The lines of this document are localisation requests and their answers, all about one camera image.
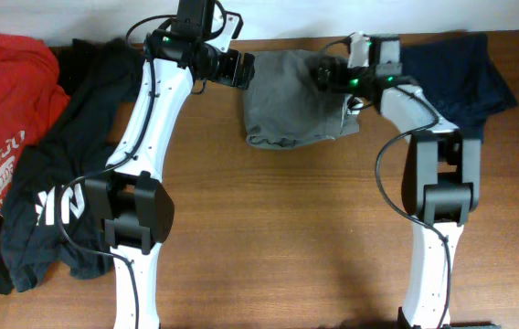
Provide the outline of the grey shorts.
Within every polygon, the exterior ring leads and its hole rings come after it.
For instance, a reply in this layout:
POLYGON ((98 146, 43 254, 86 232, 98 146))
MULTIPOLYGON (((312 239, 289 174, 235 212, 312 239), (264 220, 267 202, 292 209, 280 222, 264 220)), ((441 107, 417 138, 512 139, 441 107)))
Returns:
POLYGON ((292 150, 358 133, 348 97, 317 88, 313 74, 323 53, 257 51, 254 77, 243 91, 246 142, 274 151, 292 150))

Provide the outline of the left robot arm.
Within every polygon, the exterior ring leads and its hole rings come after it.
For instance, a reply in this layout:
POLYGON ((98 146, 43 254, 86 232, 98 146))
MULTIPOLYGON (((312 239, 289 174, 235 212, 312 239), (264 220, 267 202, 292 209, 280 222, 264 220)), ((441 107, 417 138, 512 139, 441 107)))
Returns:
POLYGON ((175 205, 163 186, 167 148, 197 82, 245 90, 254 58, 231 48, 244 22, 216 0, 182 1, 147 34, 140 91, 104 169, 84 180, 115 270, 117 328, 158 328, 158 257, 175 205))

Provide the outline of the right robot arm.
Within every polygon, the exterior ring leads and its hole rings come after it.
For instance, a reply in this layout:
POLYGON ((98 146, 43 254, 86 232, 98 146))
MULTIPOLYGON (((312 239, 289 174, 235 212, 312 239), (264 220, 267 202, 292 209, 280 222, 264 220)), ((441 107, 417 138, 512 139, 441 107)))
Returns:
POLYGON ((316 86, 345 95, 349 113, 375 107, 398 130, 375 163, 381 196, 413 229, 409 284, 397 327, 449 328, 455 253, 480 196, 481 140, 442 116, 419 83, 404 74, 398 36, 352 33, 340 42, 348 60, 320 59, 316 86), (383 186, 381 167, 389 147, 401 140, 408 142, 408 153, 397 205, 383 186))

